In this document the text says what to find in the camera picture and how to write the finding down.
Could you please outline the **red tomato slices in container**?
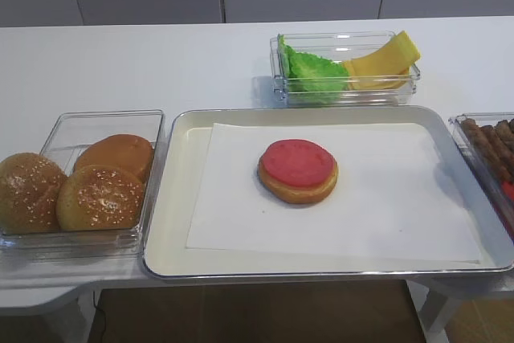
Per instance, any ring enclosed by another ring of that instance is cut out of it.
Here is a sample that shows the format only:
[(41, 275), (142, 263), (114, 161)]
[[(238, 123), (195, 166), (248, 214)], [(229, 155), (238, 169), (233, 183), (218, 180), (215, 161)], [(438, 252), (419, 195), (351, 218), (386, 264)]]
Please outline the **red tomato slices in container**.
[(513, 184), (503, 182), (501, 184), (506, 203), (500, 209), (500, 215), (509, 235), (513, 238)]

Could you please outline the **silver metal tray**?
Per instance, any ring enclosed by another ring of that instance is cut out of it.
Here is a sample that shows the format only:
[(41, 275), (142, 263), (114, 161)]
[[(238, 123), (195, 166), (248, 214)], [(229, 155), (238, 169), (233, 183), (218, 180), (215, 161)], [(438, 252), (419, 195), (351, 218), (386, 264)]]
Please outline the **silver metal tray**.
[(166, 279), (499, 272), (513, 243), (430, 109), (198, 110), (173, 122), (143, 262)]

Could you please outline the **sesame bun top left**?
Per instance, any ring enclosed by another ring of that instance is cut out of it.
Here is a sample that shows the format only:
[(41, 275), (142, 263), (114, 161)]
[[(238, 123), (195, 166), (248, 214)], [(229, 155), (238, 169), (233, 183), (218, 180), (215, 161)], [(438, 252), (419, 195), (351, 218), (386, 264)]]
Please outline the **sesame bun top left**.
[(56, 203), (67, 175), (37, 153), (1, 161), (1, 230), (8, 235), (59, 230)]

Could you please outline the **clear patty tomato container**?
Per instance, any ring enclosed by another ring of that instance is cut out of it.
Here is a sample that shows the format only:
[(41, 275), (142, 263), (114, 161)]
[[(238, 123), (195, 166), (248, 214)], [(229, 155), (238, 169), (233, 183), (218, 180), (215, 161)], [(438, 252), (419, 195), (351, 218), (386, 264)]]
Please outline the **clear patty tomato container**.
[(473, 119), (479, 127), (491, 125), (503, 143), (513, 152), (513, 114), (511, 112), (464, 113), (449, 119), (454, 141), (503, 224), (500, 209), (506, 203), (506, 198), (501, 188), (502, 182), (494, 176), (489, 167), (484, 163), (483, 158), (475, 151), (474, 146), (467, 139), (461, 127), (461, 123), (467, 118)]

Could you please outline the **sesame bun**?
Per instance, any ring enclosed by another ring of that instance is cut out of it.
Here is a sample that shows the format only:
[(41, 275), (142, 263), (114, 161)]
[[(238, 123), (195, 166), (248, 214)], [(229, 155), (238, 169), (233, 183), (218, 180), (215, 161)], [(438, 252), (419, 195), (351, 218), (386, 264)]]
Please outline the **sesame bun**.
[(130, 172), (89, 165), (62, 184), (56, 216), (64, 231), (129, 229), (138, 223), (145, 185)]
[(1, 161), (1, 230), (8, 235), (59, 230), (56, 203), (67, 175), (37, 153)]

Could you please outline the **green lettuce leaf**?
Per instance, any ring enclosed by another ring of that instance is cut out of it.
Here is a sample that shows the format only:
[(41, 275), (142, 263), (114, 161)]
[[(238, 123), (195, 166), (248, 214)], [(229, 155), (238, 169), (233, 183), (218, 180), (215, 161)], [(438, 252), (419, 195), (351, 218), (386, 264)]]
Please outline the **green lettuce leaf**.
[(295, 51), (278, 35), (284, 74), (289, 92), (321, 92), (323, 96), (348, 89), (345, 78), (349, 73), (340, 63), (307, 52)]

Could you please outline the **yellow cheese slices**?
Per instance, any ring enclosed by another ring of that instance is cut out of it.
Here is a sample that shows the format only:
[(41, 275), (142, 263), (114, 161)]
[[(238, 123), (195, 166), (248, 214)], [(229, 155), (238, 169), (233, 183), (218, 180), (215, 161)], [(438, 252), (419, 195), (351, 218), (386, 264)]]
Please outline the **yellow cheese slices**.
[(350, 90), (386, 90), (407, 83), (411, 66), (420, 58), (418, 48), (402, 31), (373, 53), (344, 61), (342, 65), (349, 73)]

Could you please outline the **red tomato slice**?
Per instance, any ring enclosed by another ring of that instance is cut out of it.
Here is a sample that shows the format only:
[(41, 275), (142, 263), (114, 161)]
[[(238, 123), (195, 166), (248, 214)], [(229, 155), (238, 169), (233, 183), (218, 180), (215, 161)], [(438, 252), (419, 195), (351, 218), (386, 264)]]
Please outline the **red tomato slice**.
[(260, 161), (271, 178), (299, 188), (322, 185), (336, 167), (330, 152), (314, 142), (302, 139), (273, 142)]

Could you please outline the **sesame bun top right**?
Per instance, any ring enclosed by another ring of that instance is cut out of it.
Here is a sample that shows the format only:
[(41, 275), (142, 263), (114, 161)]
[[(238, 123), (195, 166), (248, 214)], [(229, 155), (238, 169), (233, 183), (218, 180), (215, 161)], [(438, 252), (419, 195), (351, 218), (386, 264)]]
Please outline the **sesame bun top right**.
[(138, 223), (145, 185), (130, 172), (89, 165), (62, 184), (56, 216), (64, 231), (129, 229)]

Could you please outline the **brown meat patties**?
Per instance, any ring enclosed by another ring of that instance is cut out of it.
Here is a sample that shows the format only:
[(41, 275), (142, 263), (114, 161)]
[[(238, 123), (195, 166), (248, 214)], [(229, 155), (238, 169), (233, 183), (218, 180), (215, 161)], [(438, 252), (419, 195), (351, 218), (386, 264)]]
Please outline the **brown meat patties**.
[(479, 127), (467, 118), (461, 123), (467, 139), (500, 182), (513, 183), (513, 152), (503, 143), (491, 125)]

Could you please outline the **clear lettuce cheese container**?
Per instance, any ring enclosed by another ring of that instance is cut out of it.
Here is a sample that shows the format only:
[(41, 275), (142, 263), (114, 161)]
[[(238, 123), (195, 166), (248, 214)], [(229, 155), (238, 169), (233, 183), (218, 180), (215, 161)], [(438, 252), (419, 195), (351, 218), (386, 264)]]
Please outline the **clear lettuce cheese container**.
[(402, 31), (278, 34), (273, 91), (288, 107), (401, 105), (416, 93), (421, 54)]

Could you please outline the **clear plastic bun container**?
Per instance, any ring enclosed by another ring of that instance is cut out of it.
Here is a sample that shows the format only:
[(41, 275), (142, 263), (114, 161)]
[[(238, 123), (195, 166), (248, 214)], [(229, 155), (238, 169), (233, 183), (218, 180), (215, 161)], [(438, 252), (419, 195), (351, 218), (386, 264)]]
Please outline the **clear plastic bun container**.
[(64, 113), (40, 152), (1, 162), (2, 253), (137, 253), (164, 147), (160, 110)]

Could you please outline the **white paper sheet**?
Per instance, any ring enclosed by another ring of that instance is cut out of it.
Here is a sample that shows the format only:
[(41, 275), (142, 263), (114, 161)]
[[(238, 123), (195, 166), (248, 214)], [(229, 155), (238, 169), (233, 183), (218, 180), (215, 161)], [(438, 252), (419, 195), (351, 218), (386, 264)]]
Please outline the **white paper sheet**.
[[(279, 200), (257, 165), (273, 142), (305, 139), (339, 166), (311, 206)], [(429, 132), (417, 124), (243, 127), (210, 137), (187, 244), (192, 248), (393, 259), (482, 257), (463, 200)]]

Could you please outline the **plain bun bottom in container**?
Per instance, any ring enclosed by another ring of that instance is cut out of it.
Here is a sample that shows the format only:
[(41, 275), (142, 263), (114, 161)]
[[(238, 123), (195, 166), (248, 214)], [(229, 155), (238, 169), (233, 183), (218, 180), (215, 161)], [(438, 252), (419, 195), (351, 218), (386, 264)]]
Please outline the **plain bun bottom in container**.
[(143, 137), (116, 134), (97, 141), (77, 158), (74, 170), (107, 165), (126, 170), (146, 183), (153, 163), (153, 147)]

